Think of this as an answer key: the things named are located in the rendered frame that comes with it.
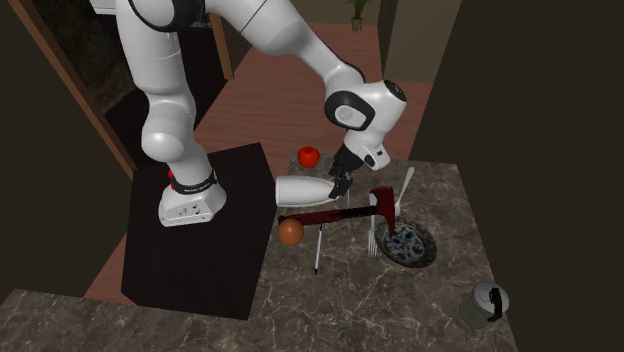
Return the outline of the brown wooden door frame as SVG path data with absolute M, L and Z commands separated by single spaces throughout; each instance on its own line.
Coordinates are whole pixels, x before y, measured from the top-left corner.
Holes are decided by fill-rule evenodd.
M 6 0 L 99 139 L 128 176 L 150 163 L 140 150 L 147 98 L 131 82 L 113 14 L 90 0 Z M 228 39 L 218 17 L 180 34 L 199 124 L 226 82 Z

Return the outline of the green potted plant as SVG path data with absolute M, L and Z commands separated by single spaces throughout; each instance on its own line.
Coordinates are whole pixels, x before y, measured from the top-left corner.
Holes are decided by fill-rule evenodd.
M 346 4 L 353 7 L 353 16 L 350 20 L 350 31 L 360 33 L 362 31 L 362 14 L 371 0 L 346 0 Z

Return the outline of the red apple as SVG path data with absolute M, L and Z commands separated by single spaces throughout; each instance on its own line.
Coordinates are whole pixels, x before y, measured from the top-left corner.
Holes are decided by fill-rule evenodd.
M 304 146 L 298 151 L 297 160 L 302 167 L 313 168 L 320 160 L 320 153 L 312 146 Z

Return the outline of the silver fork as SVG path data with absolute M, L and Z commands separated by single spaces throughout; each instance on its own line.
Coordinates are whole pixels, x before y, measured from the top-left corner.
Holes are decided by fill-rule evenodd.
M 371 206 L 377 205 L 376 196 L 373 193 L 369 194 L 369 203 Z M 375 241 L 375 214 L 370 216 L 370 227 L 368 230 L 368 255 L 371 257 L 377 256 L 378 247 Z

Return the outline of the patterned blue bowl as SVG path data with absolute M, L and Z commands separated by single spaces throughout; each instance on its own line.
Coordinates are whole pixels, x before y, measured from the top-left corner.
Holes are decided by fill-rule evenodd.
M 406 268 L 425 268 L 437 257 L 435 239 L 417 222 L 397 218 L 390 235 L 388 224 L 382 221 L 375 227 L 374 239 L 383 255 Z

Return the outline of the brown egg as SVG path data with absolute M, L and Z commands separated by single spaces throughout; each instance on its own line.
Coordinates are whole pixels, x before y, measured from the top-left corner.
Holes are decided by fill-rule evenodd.
M 304 237 L 304 227 L 299 220 L 287 218 L 279 224 L 278 237 L 282 244 L 296 246 Z

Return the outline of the white bottle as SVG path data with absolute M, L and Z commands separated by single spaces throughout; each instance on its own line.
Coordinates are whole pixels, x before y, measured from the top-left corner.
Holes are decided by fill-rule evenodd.
M 313 207 L 334 201 L 330 193 L 334 183 L 329 180 L 299 175 L 279 176 L 275 180 L 275 201 L 278 207 Z

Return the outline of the black robot stand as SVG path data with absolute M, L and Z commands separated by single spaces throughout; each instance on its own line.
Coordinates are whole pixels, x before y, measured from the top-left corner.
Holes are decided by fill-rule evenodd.
M 274 179 L 258 143 L 208 158 L 227 202 L 207 223 L 163 226 L 167 166 L 135 172 L 121 291 L 140 306 L 245 320 L 274 224 Z

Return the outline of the dark red hammer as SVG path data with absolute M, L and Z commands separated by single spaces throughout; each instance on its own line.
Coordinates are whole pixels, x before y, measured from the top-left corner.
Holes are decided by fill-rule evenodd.
M 385 218 L 388 224 L 389 236 L 393 237 L 396 234 L 393 189 L 386 186 L 377 187 L 373 188 L 370 193 L 373 193 L 376 196 L 376 206 L 336 209 L 304 214 L 294 214 L 289 216 L 280 216 L 278 218 L 278 224 L 280 224 L 283 220 L 287 218 L 297 219 L 304 226 L 333 223 L 344 219 L 366 217 L 375 214 L 383 216 Z

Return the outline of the white pen with black tip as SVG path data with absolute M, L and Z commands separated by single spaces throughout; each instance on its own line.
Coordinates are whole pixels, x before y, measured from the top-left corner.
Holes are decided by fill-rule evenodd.
M 322 247 L 322 236 L 323 236 L 323 227 L 324 224 L 319 225 L 318 237 L 317 237 L 317 247 L 315 254 L 315 263 L 314 263 L 314 274 L 316 275 L 319 270 L 319 261 L 320 261 L 320 253 Z

